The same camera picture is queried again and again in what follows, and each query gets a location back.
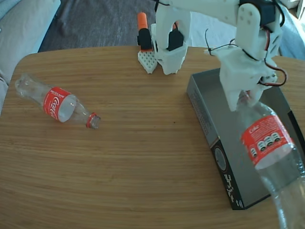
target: open box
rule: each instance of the open box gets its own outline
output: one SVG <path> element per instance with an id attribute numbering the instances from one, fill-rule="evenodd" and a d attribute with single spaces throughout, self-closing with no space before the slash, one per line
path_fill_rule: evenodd
<path id="1" fill-rule="evenodd" d="M 232 209 L 247 209 L 270 196 L 239 140 L 237 113 L 229 109 L 219 69 L 193 74 L 187 93 L 218 165 Z M 304 160 L 305 141 L 280 88 L 265 90 L 260 101 L 280 117 Z"/>

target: red wire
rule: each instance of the red wire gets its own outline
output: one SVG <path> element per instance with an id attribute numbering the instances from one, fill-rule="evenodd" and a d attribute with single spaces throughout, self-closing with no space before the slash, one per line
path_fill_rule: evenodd
<path id="1" fill-rule="evenodd" d="M 267 43 L 266 43 L 266 46 L 265 46 L 265 51 L 268 52 L 268 49 L 269 49 L 269 46 L 270 46 L 270 31 L 266 30 L 266 34 L 267 34 Z M 277 86 L 277 87 L 283 86 L 287 82 L 288 73 L 284 69 L 282 69 L 282 68 L 274 67 L 274 66 L 268 64 L 267 61 L 266 61 L 266 58 L 265 58 L 264 62 L 265 62 L 266 66 L 268 68 L 271 68 L 271 69 L 273 69 L 275 71 L 282 72 L 284 74 L 285 79 L 284 79 L 284 81 L 282 83 L 262 83 L 261 82 L 261 84 L 265 85 L 265 86 Z"/>

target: plastic bottle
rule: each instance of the plastic bottle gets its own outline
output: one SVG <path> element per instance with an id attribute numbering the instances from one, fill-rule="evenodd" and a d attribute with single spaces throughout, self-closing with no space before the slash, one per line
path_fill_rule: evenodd
<path id="1" fill-rule="evenodd" d="M 277 208 L 281 229 L 305 229 L 305 169 L 276 113 L 242 93 L 237 111 L 241 141 Z"/>
<path id="2" fill-rule="evenodd" d="M 79 99 L 59 88 L 47 85 L 24 73 L 15 83 L 17 94 L 34 101 L 45 113 L 62 123 L 79 123 L 87 128 L 97 129 L 101 120 L 90 113 Z"/>

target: robotic arm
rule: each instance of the robotic arm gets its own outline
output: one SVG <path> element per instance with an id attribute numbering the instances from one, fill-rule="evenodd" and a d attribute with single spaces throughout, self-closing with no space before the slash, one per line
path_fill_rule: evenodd
<path id="1" fill-rule="evenodd" d="M 264 90 L 279 85 L 275 74 L 279 69 L 272 58 L 278 53 L 282 23 L 281 10 L 275 0 L 156 2 L 156 23 L 151 25 L 152 44 L 164 74 L 177 73 L 184 62 L 191 11 L 195 11 L 237 27 L 236 46 L 209 50 L 221 62 L 220 81 L 231 111 L 236 110 L 241 91 L 250 91 L 250 96 L 258 101 Z M 178 30 L 172 30 L 175 22 L 178 22 Z"/>

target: wooden table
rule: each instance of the wooden table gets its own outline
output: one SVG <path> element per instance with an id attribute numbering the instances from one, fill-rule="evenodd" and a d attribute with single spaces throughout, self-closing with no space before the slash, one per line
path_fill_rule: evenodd
<path id="1" fill-rule="evenodd" d="M 217 68 L 190 48 L 176 75 L 148 75 L 138 47 L 43 52 L 17 66 L 0 118 L 1 229 L 270 229 L 271 199 L 231 210 L 186 95 L 192 73 Z M 305 129 L 305 63 L 276 57 L 283 91 Z M 63 125 L 17 97 L 36 75 L 102 116 L 100 129 Z"/>

